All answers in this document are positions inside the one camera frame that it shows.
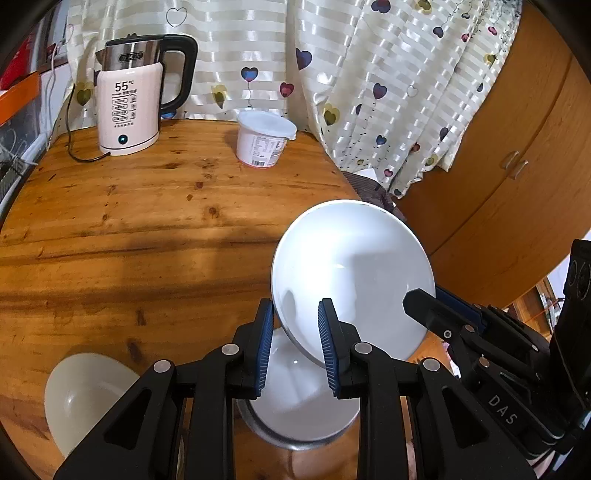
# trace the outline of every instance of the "striped curtain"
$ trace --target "striped curtain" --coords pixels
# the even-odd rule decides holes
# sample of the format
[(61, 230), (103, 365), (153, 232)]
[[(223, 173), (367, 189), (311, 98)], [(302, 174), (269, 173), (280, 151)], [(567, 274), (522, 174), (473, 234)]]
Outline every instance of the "striped curtain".
[[(450, 168), (520, 14), (521, 0), (72, 0), (70, 123), (96, 124), (95, 53), (108, 40), (190, 35), (199, 55), (176, 118), (235, 120), (248, 108), (284, 115), (339, 168), (371, 168), (400, 196), (425, 171)], [(167, 100), (182, 55), (165, 63)]]

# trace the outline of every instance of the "kettle base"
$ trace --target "kettle base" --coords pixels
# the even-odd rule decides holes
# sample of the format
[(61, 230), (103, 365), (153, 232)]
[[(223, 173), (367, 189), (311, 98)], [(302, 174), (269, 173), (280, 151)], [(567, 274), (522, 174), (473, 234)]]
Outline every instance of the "kettle base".
[(156, 134), (152, 138), (150, 138), (140, 144), (134, 145), (133, 147), (111, 149), (111, 148), (106, 148), (106, 147), (103, 147), (102, 145), (99, 145), (99, 149), (103, 153), (110, 153), (112, 157), (120, 157), (122, 155), (130, 155), (132, 153), (139, 152), (139, 151), (143, 150), (144, 148), (148, 148), (150, 145), (154, 145), (156, 143), (156, 140), (158, 140), (159, 136), (160, 136), (160, 132), (156, 132)]

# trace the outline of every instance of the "electric kettle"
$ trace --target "electric kettle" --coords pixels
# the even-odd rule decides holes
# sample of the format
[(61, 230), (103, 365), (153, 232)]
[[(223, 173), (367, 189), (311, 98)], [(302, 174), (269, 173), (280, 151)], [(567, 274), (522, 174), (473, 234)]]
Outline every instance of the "electric kettle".
[[(166, 51), (184, 54), (178, 96), (162, 104)], [(130, 35), (110, 40), (96, 57), (99, 148), (128, 155), (158, 140), (160, 116), (172, 113), (189, 97), (197, 59), (197, 42), (186, 35)]]

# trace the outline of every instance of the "wooden table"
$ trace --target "wooden table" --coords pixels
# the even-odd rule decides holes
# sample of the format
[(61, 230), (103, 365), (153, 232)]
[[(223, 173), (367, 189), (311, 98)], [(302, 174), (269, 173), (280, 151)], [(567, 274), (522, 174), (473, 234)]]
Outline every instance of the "wooden table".
[[(355, 192), (311, 135), (279, 163), (234, 155), (237, 126), (164, 122), (158, 142), (126, 157), (75, 163), (62, 138), (24, 186), (0, 231), (0, 422), (42, 480), (63, 458), (44, 414), (51, 370), (78, 352), (141, 374), (154, 361), (200, 359), (229, 341), (269, 297), (275, 246), (309, 207)], [(95, 129), (75, 152), (94, 157)], [(444, 359), (432, 335), (415, 354)], [(236, 422), (238, 478), (353, 479), (358, 427), (291, 453)]]

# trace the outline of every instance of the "kettle spout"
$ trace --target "kettle spout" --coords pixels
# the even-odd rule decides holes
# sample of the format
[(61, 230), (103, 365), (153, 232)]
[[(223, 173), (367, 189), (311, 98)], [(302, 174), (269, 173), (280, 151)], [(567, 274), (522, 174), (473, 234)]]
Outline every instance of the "kettle spout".
[(105, 49), (103, 48), (102, 50), (99, 50), (95, 53), (95, 57), (97, 59), (97, 61), (100, 63), (100, 65), (103, 65), (103, 62), (105, 61)]

